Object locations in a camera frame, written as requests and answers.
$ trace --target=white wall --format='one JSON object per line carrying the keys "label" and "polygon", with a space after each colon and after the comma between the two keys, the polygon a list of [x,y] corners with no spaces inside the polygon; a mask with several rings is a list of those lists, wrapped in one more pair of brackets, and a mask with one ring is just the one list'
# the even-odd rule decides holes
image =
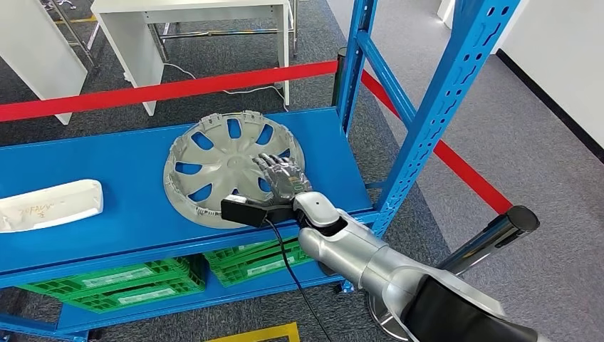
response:
{"label": "white wall", "polygon": [[604,146],[604,1],[530,0],[501,47]]}
{"label": "white wall", "polygon": [[[491,51],[491,53],[496,53],[497,50],[499,50],[501,48],[501,45],[506,40],[511,29],[514,27],[514,24],[518,21],[518,18],[520,17],[522,12],[526,8],[526,5],[528,2],[529,2],[529,0],[520,0],[520,2],[518,3],[518,7],[516,7],[514,14],[511,16],[508,24],[506,25],[506,28],[501,33],[501,36],[497,40],[497,43],[495,43],[495,47],[493,47],[493,50]],[[455,0],[441,0],[440,6],[439,6],[438,12],[437,12],[438,17],[442,20],[442,22],[444,22],[445,25],[447,25],[447,27],[449,29],[453,26],[453,8],[454,8],[454,6],[455,6]]]}

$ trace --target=white cable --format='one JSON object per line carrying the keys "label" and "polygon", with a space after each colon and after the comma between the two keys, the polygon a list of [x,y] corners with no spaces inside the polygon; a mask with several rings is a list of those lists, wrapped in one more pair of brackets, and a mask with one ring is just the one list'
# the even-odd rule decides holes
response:
{"label": "white cable", "polygon": [[182,70],[181,67],[177,66],[176,64],[170,64],[170,63],[164,63],[165,66],[173,66],[176,69],[182,71],[183,73],[186,73],[187,75],[191,76],[191,78],[193,78],[194,80],[197,79],[197,77],[195,77],[192,73],[190,73],[189,71],[186,70]]}
{"label": "white cable", "polygon": [[[195,75],[193,75],[192,73],[190,73],[189,71],[183,70],[181,67],[177,66],[176,64],[171,64],[171,63],[164,63],[165,66],[173,66],[176,69],[180,70],[183,73],[186,73],[187,75],[191,76],[191,78],[193,78],[194,80],[197,79],[197,77],[195,77]],[[260,87],[260,88],[255,88],[255,89],[251,89],[251,90],[241,90],[241,91],[227,91],[227,90],[223,90],[223,93],[227,93],[229,95],[236,95],[236,94],[249,94],[249,93],[253,93],[254,91],[257,90],[264,90],[264,89],[269,89],[269,88],[273,88],[277,94],[279,96],[281,96],[281,99],[283,99],[283,109],[288,112],[289,110],[287,109],[287,107],[285,106],[285,97],[281,94],[281,92],[279,92],[279,89],[277,89],[276,86],[274,85],[267,85],[265,87]]]}
{"label": "white cable", "polygon": [[227,90],[223,90],[223,92],[225,92],[225,93],[227,93],[229,95],[249,94],[249,93],[253,93],[256,90],[263,90],[263,89],[270,89],[270,88],[273,88],[279,94],[279,96],[281,96],[281,98],[283,99],[283,109],[286,112],[288,112],[289,110],[285,106],[285,98],[284,98],[284,96],[279,92],[279,89],[277,89],[277,87],[274,86],[274,85],[267,85],[266,87],[260,87],[260,88],[255,88],[255,89],[251,89],[251,90],[242,90],[242,91],[227,91]]}

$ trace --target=lower shelf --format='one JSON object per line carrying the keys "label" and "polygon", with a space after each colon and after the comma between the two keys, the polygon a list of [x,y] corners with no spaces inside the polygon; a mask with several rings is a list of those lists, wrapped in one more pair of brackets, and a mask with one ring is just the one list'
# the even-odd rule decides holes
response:
{"label": "lower shelf", "polygon": [[[294,266],[292,269],[303,287],[316,286],[343,279],[341,276],[326,276],[319,269],[316,262]],[[208,272],[206,284],[206,291],[199,294],[191,294],[189,296],[133,306],[132,308],[107,313],[93,313],[74,306],[63,305],[61,317],[57,324],[57,332],[71,333],[90,330],[296,289],[296,284],[286,269],[228,288],[224,288],[218,279],[211,272]]]}

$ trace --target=white plastic part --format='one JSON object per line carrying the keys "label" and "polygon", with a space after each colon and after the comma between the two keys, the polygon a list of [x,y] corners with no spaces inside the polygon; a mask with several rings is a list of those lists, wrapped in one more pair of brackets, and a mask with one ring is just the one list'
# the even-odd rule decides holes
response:
{"label": "white plastic part", "polygon": [[103,211],[97,180],[78,180],[0,199],[0,233],[25,232],[85,219]]}

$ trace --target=stanchion post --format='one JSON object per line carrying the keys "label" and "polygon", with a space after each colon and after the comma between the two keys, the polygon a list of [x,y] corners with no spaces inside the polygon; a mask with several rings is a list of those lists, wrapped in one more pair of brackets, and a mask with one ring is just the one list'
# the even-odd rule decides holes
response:
{"label": "stanchion post", "polygon": [[437,268],[459,276],[500,252],[512,242],[534,232],[539,227],[537,216],[528,208],[516,205],[491,221],[486,228],[442,261]]}
{"label": "stanchion post", "polygon": [[344,58],[346,57],[346,47],[338,50],[338,68],[335,70],[333,78],[333,94],[331,96],[331,105],[338,104],[338,94],[340,93],[340,82],[342,81],[342,72],[344,70]]}

